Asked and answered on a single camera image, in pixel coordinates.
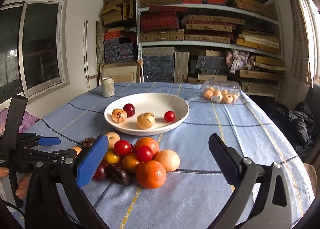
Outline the white drink can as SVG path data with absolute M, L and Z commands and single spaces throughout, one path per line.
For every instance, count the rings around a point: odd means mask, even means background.
M 103 97 L 112 97 L 116 94 L 114 80 L 111 77 L 104 77 L 101 81 Z

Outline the framed picture board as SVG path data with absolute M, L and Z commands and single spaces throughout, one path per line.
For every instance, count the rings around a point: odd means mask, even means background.
M 115 83 L 140 83 L 142 81 L 142 70 L 142 60 L 101 64 L 99 68 L 99 85 L 102 85 L 104 77 L 111 77 Z

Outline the dark jacket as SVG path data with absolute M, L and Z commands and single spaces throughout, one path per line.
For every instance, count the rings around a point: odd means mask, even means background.
M 278 102 L 267 102 L 266 113 L 285 135 L 302 161 L 305 161 L 314 147 L 311 133 L 315 119 L 308 105 L 300 102 L 290 110 Z

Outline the large yellow apricot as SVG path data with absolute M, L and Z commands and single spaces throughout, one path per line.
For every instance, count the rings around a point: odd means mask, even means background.
M 151 112 L 139 115 L 136 119 L 137 125 L 141 129 L 149 129 L 155 124 L 155 116 Z

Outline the yellow orange apricot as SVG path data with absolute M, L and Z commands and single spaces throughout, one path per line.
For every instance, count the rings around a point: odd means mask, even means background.
M 127 119 L 127 112 L 122 109 L 114 109 L 111 114 L 112 121 L 122 123 Z

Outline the speckled yellow apricot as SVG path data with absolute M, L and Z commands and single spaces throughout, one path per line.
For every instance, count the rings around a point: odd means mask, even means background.
M 112 131 L 106 133 L 106 137 L 108 139 L 108 148 L 109 149 L 113 149 L 114 144 L 120 140 L 120 136 L 117 133 L 112 132 Z

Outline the small yellow loquat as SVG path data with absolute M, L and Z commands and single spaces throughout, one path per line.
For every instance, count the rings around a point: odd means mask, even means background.
M 74 146 L 74 147 L 72 147 L 72 149 L 74 149 L 76 151 L 77 155 L 82 151 L 82 149 L 78 146 Z

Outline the pink plastic bag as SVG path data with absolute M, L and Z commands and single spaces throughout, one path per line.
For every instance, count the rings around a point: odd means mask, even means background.
M 238 70 L 250 70 L 253 67 L 254 56 L 242 50 L 228 50 L 225 53 L 225 61 L 230 74 Z

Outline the yellow orange tomato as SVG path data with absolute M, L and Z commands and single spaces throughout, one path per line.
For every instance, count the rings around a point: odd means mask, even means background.
M 104 155 L 103 160 L 108 164 L 108 165 L 116 165 L 121 163 L 121 156 L 116 154 L 113 149 L 109 149 L 106 154 Z

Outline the metal storage shelf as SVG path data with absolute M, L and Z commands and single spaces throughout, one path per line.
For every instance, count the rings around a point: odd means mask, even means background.
M 250 96 L 277 95 L 285 67 L 276 0 L 136 1 L 144 81 L 234 80 Z M 228 50 L 253 55 L 253 67 L 230 74 Z

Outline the red cherry tomato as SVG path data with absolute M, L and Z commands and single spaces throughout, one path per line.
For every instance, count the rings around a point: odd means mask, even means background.
M 119 156 L 126 156 L 131 153 L 131 144 L 125 140 L 117 141 L 113 146 L 114 152 Z
M 167 111 L 164 114 L 164 120 L 168 123 L 174 121 L 175 120 L 175 113 L 173 111 Z
M 153 158 L 153 152 L 148 146 L 140 146 L 136 148 L 136 158 L 140 162 L 148 162 Z

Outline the dark red plum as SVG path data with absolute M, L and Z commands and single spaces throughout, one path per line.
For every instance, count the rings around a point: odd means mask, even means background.
M 132 104 L 125 104 L 123 110 L 127 113 L 128 117 L 132 117 L 135 115 L 135 107 Z
M 93 175 L 93 179 L 97 181 L 101 181 L 106 179 L 107 176 L 108 176 L 108 166 L 107 166 L 107 163 L 103 160 L 97 167 L 97 170 Z

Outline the white ceramic plate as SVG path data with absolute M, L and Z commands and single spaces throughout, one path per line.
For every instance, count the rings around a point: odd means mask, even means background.
M 166 93 L 138 93 L 112 102 L 104 118 L 122 133 L 151 136 L 177 128 L 189 115 L 188 103 Z

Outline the pale peach apricot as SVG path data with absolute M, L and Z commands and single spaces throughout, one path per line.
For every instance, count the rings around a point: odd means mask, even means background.
M 174 172 L 180 166 L 179 155 L 170 149 L 161 150 L 153 159 L 161 163 L 166 172 Z

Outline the orange mandarin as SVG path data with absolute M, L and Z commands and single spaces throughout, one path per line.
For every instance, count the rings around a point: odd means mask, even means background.
M 153 155 L 159 152 L 159 143 L 152 137 L 142 137 L 138 139 L 135 143 L 135 148 L 137 149 L 141 146 L 148 146 L 152 150 Z
M 151 160 L 139 165 L 136 171 L 136 179 L 142 187 L 156 189 L 165 184 L 167 172 L 160 162 Z

